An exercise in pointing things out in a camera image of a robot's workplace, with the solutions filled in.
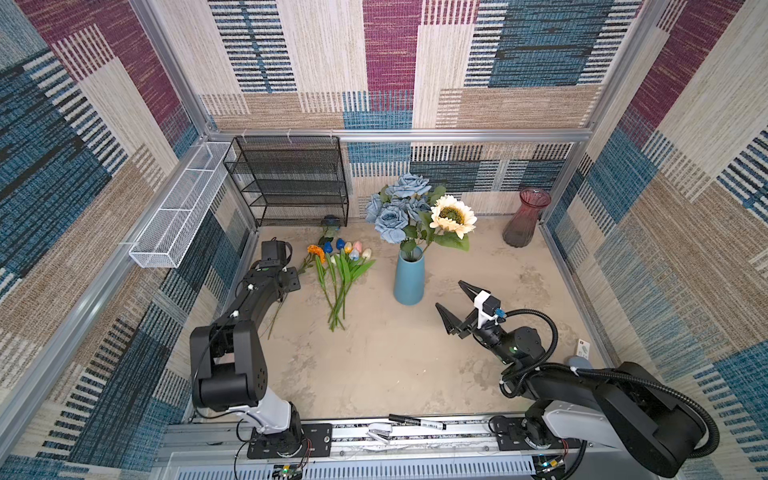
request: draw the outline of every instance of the red glass vase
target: red glass vase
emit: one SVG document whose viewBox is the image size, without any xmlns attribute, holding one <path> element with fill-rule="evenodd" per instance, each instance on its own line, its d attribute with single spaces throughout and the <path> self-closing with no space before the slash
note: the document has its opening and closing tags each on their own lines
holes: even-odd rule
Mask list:
<svg viewBox="0 0 768 480">
<path fill-rule="evenodd" d="M 522 205 L 504 228 L 504 241 L 513 247 L 525 247 L 531 242 L 541 211 L 549 205 L 549 194 L 539 188 L 525 188 L 520 192 Z"/>
</svg>

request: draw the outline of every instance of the blue vase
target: blue vase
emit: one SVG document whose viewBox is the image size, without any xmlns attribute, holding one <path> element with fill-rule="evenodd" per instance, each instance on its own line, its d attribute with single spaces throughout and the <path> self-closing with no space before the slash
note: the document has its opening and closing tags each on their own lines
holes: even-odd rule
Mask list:
<svg viewBox="0 0 768 480">
<path fill-rule="evenodd" d="M 419 255 L 417 261 L 406 260 L 402 250 L 397 259 L 395 298 L 403 305 L 416 305 L 424 297 L 424 255 L 420 247 L 413 251 Z"/>
</svg>

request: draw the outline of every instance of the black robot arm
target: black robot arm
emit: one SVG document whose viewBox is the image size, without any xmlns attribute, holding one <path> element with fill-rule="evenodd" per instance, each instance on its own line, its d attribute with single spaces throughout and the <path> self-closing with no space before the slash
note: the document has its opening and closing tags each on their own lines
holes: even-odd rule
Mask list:
<svg viewBox="0 0 768 480">
<path fill-rule="evenodd" d="M 295 268 L 286 268 L 290 244 L 262 242 L 261 260 L 238 285 L 239 292 L 216 321 L 190 335 L 192 403 L 221 412 L 231 406 L 257 406 L 266 393 L 266 361 L 258 329 L 270 306 L 301 288 Z M 234 362 L 216 359 L 234 353 Z"/>
<path fill-rule="evenodd" d="M 436 304 L 445 330 L 461 338 L 472 334 L 508 366 L 500 381 L 505 396 L 524 396 L 536 401 L 526 412 L 524 424 L 525 433 L 534 443 L 548 444 L 553 437 L 563 436 L 554 435 L 559 432 L 576 432 L 581 434 L 577 438 L 598 442 L 607 439 L 602 443 L 623 445 L 641 465 L 663 477 L 675 476 L 687 458 L 709 455 L 717 448 L 720 434 L 707 411 L 662 385 L 642 366 L 624 362 L 616 369 L 594 370 L 549 363 L 547 359 L 557 345 L 558 331 L 548 316 L 527 309 L 505 313 L 489 291 L 466 282 L 458 284 L 475 303 L 475 310 L 461 321 Z M 536 329 L 520 326 L 508 333 L 501 327 L 510 316 L 522 313 L 539 316 L 552 328 L 552 342 L 546 351 Z M 564 415 L 548 416 L 548 410 L 563 402 L 587 410 L 576 412 L 578 409 L 567 408 L 566 412 L 559 412 Z M 590 411 L 600 413 L 593 415 L 593 431 L 588 428 L 589 422 L 584 422 L 590 418 Z M 612 429 L 600 425 L 603 415 Z M 568 425 L 569 419 L 573 419 L 573 425 Z M 707 433 L 707 442 L 697 449 L 697 443 Z"/>
</svg>

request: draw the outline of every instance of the white wire basket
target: white wire basket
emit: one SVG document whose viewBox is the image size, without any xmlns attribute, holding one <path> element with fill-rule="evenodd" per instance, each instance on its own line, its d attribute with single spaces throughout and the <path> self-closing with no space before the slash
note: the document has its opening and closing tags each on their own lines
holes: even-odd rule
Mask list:
<svg viewBox="0 0 768 480">
<path fill-rule="evenodd" d="M 131 248 L 141 268 L 181 265 L 227 176 L 223 160 L 234 155 L 229 142 L 206 142 L 195 153 Z"/>
</svg>

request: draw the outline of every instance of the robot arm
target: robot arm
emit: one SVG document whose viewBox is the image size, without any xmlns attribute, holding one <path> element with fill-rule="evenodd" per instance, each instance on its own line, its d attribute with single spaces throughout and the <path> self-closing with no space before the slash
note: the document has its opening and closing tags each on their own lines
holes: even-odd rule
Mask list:
<svg viewBox="0 0 768 480">
<path fill-rule="evenodd" d="M 661 385 L 643 367 L 624 362 L 617 369 L 593 370 L 548 363 L 558 341 L 557 327 L 548 316 L 527 309 L 505 313 L 490 292 L 458 284 L 475 310 L 461 321 L 436 304 L 445 330 L 460 338 L 472 334 L 508 366 L 500 381 L 505 396 L 536 401 L 523 422 L 532 446 L 544 447 L 557 438 L 599 442 L 627 450 L 663 477 L 674 477 L 686 458 L 709 455 L 717 448 L 719 432 L 707 412 Z M 536 329 L 520 326 L 508 333 L 501 327 L 510 316 L 523 313 L 541 317 L 552 328 L 546 351 Z M 707 431 L 707 443 L 697 449 Z"/>
<path fill-rule="evenodd" d="M 286 451 L 300 442 L 300 419 L 293 406 L 267 386 L 267 370 L 258 329 L 264 315 L 288 292 L 301 288 L 295 268 L 286 268 L 290 244 L 262 242 L 257 261 L 238 285 L 234 301 L 215 322 L 190 335 L 192 403 L 248 421 L 265 436 L 283 433 Z M 224 362 L 232 354 L 233 362 Z"/>
</svg>

